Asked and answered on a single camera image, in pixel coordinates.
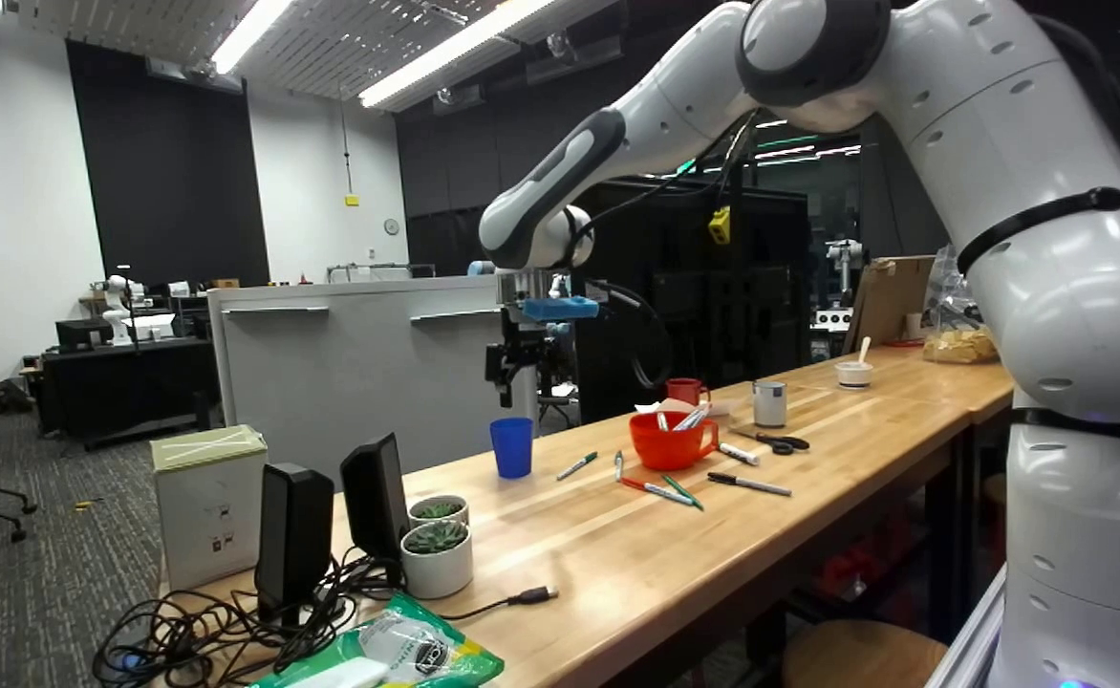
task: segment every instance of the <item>white partition wall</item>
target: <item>white partition wall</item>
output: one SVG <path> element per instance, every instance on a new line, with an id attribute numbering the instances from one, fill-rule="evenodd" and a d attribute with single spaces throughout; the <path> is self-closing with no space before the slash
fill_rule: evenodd
<path id="1" fill-rule="evenodd" d="M 408 258 L 395 119 L 266 88 L 254 88 L 248 113 L 275 281 Z"/>
<path id="2" fill-rule="evenodd" d="M 103 276 L 66 43 L 0 28 L 0 378 Z"/>
<path id="3" fill-rule="evenodd" d="M 211 290 L 211 321 L 223 414 L 265 430 L 275 461 L 341 477 L 357 443 L 399 430 L 419 470 L 487 451 L 503 414 L 487 382 L 498 277 Z M 533 370 L 511 388 L 511 414 L 533 416 Z"/>

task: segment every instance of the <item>wooden workbench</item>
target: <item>wooden workbench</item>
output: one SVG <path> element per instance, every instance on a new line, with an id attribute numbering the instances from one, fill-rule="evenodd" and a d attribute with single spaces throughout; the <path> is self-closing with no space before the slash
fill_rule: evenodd
<path id="1" fill-rule="evenodd" d="M 408 472 L 408 498 L 462 493 L 473 512 L 473 586 L 433 606 L 462 613 L 553 586 L 559 600 L 499 606 L 462 632 L 510 660 L 498 683 L 605 683 L 884 486 L 944 466 L 947 443 L 998 416 L 1012 388 L 1000 368 L 938 368 L 911 346 L 877 353 L 873 363 L 869 388 L 836 384 L 835 363 L 775 376 L 789 382 L 784 430 L 812 439 L 812 451 L 764 455 L 762 466 L 712 455 L 675 472 L 707 512 L 614 483 L 610 455 L 633 455 L 624 416 L 543 434 L 524 483 L 499 483 L 494 455 Z M 745 382 L 712 388 L 712 405 L 753 416 Z M 599 461 L 553 483 L 589 451 Z M 796 498 L 712 486 L 707 466 Z"/>

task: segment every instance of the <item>bottle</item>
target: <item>bottle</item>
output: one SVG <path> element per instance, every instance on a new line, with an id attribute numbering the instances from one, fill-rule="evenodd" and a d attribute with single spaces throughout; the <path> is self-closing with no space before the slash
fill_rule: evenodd
<path id="1" fill-rule="evenodd" d="M 753 382 L 753 425 L 780 428 L 789 425 L 789 395 L 784 382 Z"/>

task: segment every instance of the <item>computer monitor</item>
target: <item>computer monitor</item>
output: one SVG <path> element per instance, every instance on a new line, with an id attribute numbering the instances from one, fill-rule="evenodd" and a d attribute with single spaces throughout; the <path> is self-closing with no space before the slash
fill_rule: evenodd
<path id="1" fill-rule="evenodd" d="M 59 321 L 59 346 L 61 355 L 97 353 L 110 339 L 108 321 Z"/>

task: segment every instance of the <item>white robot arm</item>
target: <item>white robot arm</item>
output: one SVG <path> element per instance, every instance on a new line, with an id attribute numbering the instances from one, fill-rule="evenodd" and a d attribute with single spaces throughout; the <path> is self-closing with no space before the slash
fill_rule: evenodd
<path id="1" fill-rule="evenodd" d="M 577 262 L 598 178 L 652 173 L 750 107 L 884 113 L 1017 378 L 1009 582 L 991 683 L 1120 683 L 1120 150 L 1012 0 L 757 0 L 694 24 L 487 207 L 499 267 Z"/>

